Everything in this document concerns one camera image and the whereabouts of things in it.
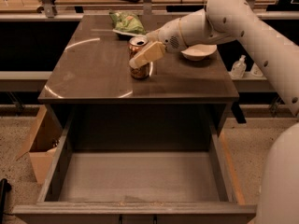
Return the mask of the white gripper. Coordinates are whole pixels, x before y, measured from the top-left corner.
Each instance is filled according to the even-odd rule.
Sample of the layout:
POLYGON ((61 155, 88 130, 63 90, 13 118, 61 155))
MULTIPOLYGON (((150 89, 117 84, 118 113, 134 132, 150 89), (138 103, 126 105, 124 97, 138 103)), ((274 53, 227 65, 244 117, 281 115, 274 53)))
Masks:
POLYGON ((181 52, 187 48, 179 28, 180 19, 167 22, 155 31, 146 34, 149 41, 130 61, 131 68, 140 68, 147 63, 161 59, 165 51, 181 52))

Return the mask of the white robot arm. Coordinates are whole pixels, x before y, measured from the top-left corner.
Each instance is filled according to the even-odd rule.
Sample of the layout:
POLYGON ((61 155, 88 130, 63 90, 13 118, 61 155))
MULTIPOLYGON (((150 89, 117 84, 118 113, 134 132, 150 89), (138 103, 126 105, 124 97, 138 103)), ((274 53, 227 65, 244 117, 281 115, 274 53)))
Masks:
MULTIPOLYGON (((299 47, 261 21, 245 0, 208 0, 205 9, 170 21, 147 38, 148 45, 130 60, 131 67, 193 45, 237 40, 298 115, 299 47)), ((282 133, 269 150, 255 223, 299 224, 299 123, 282 133)))

